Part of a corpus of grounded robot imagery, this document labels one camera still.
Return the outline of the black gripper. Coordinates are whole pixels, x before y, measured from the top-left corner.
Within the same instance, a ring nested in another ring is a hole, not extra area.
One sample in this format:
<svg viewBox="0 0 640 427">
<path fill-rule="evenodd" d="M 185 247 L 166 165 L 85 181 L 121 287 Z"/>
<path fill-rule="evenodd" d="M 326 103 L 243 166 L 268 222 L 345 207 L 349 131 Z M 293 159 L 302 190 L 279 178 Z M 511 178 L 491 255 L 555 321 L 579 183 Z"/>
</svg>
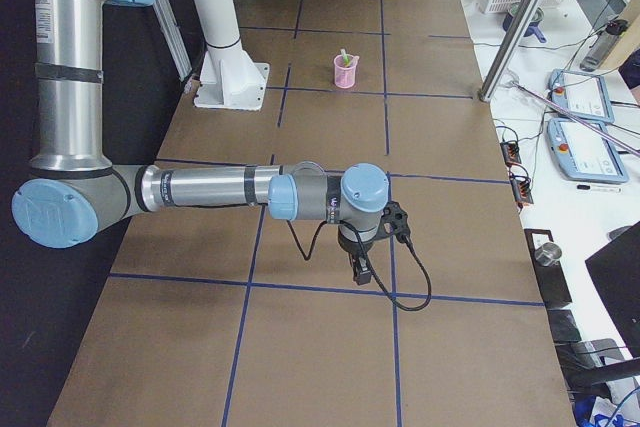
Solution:
<svg viewBox="0 0 640 427">
<path fill-rule="evenodd" d="M 373 247 L 374 241 L 372 239 L 351 240 L 345 236 L 341 231 L 338 232 L 339 246 L 349 255 L 351 260 L 351 266 L 353 270 L 353 281 L 357 285 L 366 285 L 371 282 L 372 273 L 368 266 L 368 262 L 365 259 L 365 255 Z"/>
</svg>

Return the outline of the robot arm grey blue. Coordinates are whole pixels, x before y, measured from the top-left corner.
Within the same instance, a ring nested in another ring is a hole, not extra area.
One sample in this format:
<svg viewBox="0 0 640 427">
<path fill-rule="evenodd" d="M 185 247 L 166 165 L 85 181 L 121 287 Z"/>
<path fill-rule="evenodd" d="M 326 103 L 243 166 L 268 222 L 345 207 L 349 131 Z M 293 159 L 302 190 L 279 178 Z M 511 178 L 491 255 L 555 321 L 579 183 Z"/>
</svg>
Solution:
<svg viewBox="0 0 640 427">
<path fill-rule="evenodd" d="M 103 7 L 153 2 L 35 0 L 40 142 L 32 177 L 12 199 L 20 230 L 69 248 L 142 212 L 264 205 L 275 219 L 336 225 L 356 283 L 374 281 L 368 252 L 390 210 L 389 182 L 375 165 L 341 175 L 312 162 L 173 170 L 115 165 L 103 154 Z"/>
</svg>

